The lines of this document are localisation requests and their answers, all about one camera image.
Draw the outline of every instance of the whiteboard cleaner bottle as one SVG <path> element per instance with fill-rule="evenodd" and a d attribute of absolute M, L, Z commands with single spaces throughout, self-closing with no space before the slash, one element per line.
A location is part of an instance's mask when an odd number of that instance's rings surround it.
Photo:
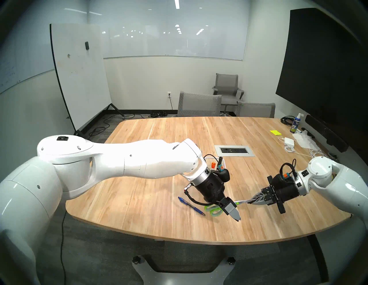
<path fill-rule="evenodd" d="M 294 119 L 294 122 L 290 128 L 291 133 L 295 133 L 295 131 L 297 130 L 300 123 L 300 117 L 304 117 L 304 115 L 302 113 L 299 113 L 299 115 Z"/>

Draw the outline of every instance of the wall-mounted whiteboard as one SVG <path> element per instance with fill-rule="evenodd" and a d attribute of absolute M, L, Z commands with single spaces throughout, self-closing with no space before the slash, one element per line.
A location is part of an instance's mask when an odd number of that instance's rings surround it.
<path fill-rule="evenodd" d="M 242 60 L 250 0 L 90 0 L 103 57 L 192 56 Z"/>
<path fill-rule="evenodd" d="M 87 23 L 86 0 L 36 0 L 0 46 L 0 93 L 54 69 L 50 23 Z"/>
<path fill-rule="evenodd" d="M 50 37 L 61 94 L 73 127 L 78 130 L 111 104 L 100 27 L 51 24 Z"/>

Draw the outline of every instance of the gray chair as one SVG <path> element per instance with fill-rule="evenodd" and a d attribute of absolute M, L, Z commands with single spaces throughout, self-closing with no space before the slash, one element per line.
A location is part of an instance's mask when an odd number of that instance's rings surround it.
<path fill-rule="evenodd" d="M 275 103 L 262 104 L 238 101 L 238 110 L 236 112 L 236 116 L 274 118 L 275 108 Z"/>
<path fill-rule="evenodd" d="M 238 88 L 238 75 L 219 74 L 216 73 L 216 84 L 213 89 L 213 94 L 221 94 L 221 105 L 225 105 L 224 115 L 226 116 L 226 108 L 228 106 L 236 106 L 239 100 L 243 97 L 244 90 Z"/>
<path fill-rule="evenodd" d="M 216 117 L 220 115 L 221 95 L 180 92 L 177 117 Z"/>

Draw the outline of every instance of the yellow sticky note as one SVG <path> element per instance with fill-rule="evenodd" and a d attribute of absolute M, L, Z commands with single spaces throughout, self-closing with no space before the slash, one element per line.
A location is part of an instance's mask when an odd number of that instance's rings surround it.
<path fill-rule="evenodd" d="M 275 136 L 280 136 L 281 133 L 277 130 L 273 130 L 273 131 L 270 131 L 271 133 L 273 133 Z"/>

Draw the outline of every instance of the table edge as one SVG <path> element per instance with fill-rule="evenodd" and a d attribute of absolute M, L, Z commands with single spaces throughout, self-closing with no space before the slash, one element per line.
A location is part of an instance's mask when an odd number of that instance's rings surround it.
<path fill-rule="evenodd" d="M 303 238 L 305 236 L 310 236 L 310 235 L 314 235 L 316 233 L 325 231 L 327 229 L 330 229 L 330 228 L 333 228 L 337 225 L 340 225 L 341 223 L 345 222 L 347 219 L 351 218 L 351 216 L 349 216 L 346 219 L 341 220 L 339 223 L 336 223 L 332 226 L 323 228 L 321 230 L 310 232 L 310 233 L 303 234 L 303 235 L 291 236 L 291 237 L 288 237 L 288 238 L 270 239 L 270 240 L 263 240 L 263 241 L 226 242 L 226 241 L 200 241 L 200 240 L 195 240 L 195 239 L 167 238 L 167 237 L 163 237 L 163 236 L 143 234 L 143 233 L 140 233 L 140 232 L 125 231 L 125 230 L 122 230 L 122 229 L 112 228 L 112 227 L 109 227 L 109 226 L 97 224 L 97 223 L 94 223 L 94 222 L 91 222 L 91 221 L 88 221 L 88 220 L 84 220 L 84 219 L 75 217 L 75 216 L 71 215 L 69 212 L 68 212 L 68 214 L 70 216 L 72 216 L 74 219 L 76 219 L 80 222 L 84 222 L 86 224 L 94 225 L 96 227 L 108 229 L 108 230 L 115 231 L 115 232 L 121 232 L 123 234 L 128 234 L 128 235 L 133 235 L 133 236 L 140 236 L 140 237 L 143 237 L 143 238 L 150 238 L 150 239 L 159 239 L 159 240 L 170 241 L 170 242 L 195 243 L 195 244 L 201 244 L 201 245 L 257 245 L 257 244 L 264 244 L 264 243 L 289 241 L 289 240 L 292 240 L 292 239 Z"/>

